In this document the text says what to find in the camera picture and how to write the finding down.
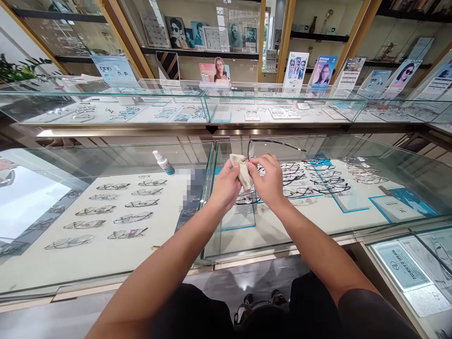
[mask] wooden frame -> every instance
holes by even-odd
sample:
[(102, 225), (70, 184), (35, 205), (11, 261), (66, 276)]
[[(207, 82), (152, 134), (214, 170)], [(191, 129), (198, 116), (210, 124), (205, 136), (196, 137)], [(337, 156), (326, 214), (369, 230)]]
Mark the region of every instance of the wooden frame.
[(135, 35), (117, 0), (96, 0), (102, 14), (120, 42), (134, 71), (140, 78), (154, 79), (151, 67), (141, 52)]
[(262, 64), (264, 63), (264, 32), (265, 32), (265, 0), (260, 3), (259, 19), (259, 61), (258, 61), (258, 82), (262, 82)]
[(28, 25), (25, 23), (25, 21), (18, 17), (9, 7), (9, 4), (6, 2), (6, 0), (0, 0), (0, 6), (8, 13), (8, 15), (13, 18), (13, 20), (22, 28), (22, 30), (30, 37), (30, 39), (33, 40), (33, 42), (38, 45), (38, 47), (45, 53), (45, 55), (53, 62), (53, 64), (58, 67), (61, 73), (64, 75), (69, 75), (70, 72), (63, 66), (62, 63), (60, 63), (57, 59), (55, 59), (55, 55), (53, 52), (44, 44), (42, 43), (41, 39), (32, 32)]
[(284, 68), (286, 67), (286, 58), (291, 39), (291, 30), (293, 22), (293, 13), (295, 12), (296, 0), (286, 1), (286, 12), (284, 14), (284, 24), (282, 30), (281, 44), (279, 46), (278, 71), (276, 74), (276, 83), (283, 83)]
[(350, 32), (350, 38), (336, 63), (336, 72), (331, 77), (331, 84), (334, 84), (337, 76), (342, 69), (344, 62), (350, 58), (355, 57), (358, 53), (359, 46), (367, 35), (369, 28), (380, 8), (382, 0), (364, 0), (361, 9), (356, 17), (355, 23)]
[(446, 56), (447, 53), (452, 49), (452, 42), (441, 52), (440, 55), (435, 59), (429, 69), (427, 69), (420, 77), (413, 83), (413, 87), (418, 87), (421, 82), (429, 75), (429, 73), (438, 65), (438, 63)]

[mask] hand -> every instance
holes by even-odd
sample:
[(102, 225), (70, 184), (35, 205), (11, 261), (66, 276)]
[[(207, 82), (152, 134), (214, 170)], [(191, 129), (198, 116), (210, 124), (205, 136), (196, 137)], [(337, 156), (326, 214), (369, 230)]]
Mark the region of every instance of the hand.
[(234, 167), (232, 169), (231, 167), (231, 159), (228, 159), (215, 180), (212, 195), (209, 199), (210, 206), (224, 213), (232, 208), (242, 188), (242, 184), (238, 179), (240, 173), (239, 164), (234, 163)]
[[(265, 175), (259, 175), (256, 164), (261, 164), (265, 169)], [(253, 178), (254, 185), (259, 197), (269, 206), (275, 205), (287, 200), (283, 194), (283, 170), (274, 155), (264, 154), (259, 158), (253, 158), (248, 163), (248, 170)]]

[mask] white spray bottle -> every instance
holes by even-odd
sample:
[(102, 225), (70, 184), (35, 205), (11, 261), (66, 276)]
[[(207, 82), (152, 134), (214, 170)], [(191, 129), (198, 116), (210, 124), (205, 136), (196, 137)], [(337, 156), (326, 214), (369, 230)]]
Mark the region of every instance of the white spray bottle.
[(176, 172), (174, 171), (174, 167), (170, 164), (168, 159), (164, 158), (159, 153), (159, 151), (153, 151), (152, 153), (154, 154), (155, 158), (157, 159), (157, 163), (162, 168), (162, 170), (164, 170), (166, 172), (166, 174), (168, 174), (169, 176), (175, 175)]

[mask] floor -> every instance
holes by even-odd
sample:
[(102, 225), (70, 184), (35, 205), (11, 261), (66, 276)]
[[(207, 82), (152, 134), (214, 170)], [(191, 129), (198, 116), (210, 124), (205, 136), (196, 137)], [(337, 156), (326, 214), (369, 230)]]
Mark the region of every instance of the floor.
[[(196, 274), (184, 282), (195, 285), (209, 298), (226, 302), (233, 317), (248, 293), (255, 301), (268, 300), (272, 290), (279, 289), (289, 299), (292, 281), (308, 272), (301, 257), (293, 256)], [(101, 293), (0, 313), (0, 338), (83, 338), (112, 295)]]

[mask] forearm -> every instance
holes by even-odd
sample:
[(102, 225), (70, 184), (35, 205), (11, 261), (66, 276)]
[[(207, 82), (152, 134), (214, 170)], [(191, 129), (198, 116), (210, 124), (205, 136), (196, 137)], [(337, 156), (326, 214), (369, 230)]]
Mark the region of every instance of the forearm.
[(102, 323), (148, 322), (182, 283), (224, 213), (209, 204), (196, 213), (126, 279), (91, 332)]
[(349, 255), (287, 199), (272, 208), (303, 259), (324, 283), (334, 301), (353, 288), (378, 291)]

